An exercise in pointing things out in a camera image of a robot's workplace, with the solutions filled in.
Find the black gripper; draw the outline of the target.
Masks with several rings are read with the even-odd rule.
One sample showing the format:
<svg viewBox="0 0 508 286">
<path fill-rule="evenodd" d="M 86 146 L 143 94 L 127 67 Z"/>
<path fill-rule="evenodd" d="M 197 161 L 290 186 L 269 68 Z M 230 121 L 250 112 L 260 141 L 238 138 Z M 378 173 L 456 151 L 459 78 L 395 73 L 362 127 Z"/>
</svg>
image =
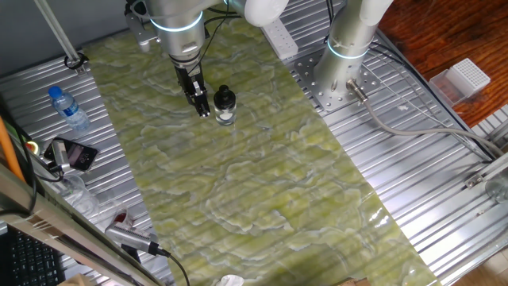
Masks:
<svg viewBox="0 0 508 286">
<path fill-rule="evenodd" d="M 192 64 L 189 67 L 175 66 L 175 71 L 187 101 L 196 109 L 200 118 L 206 118 L 210 115 L 210 106 L 201 67 L 201 64 L 197 66 Z"/>
</svg>

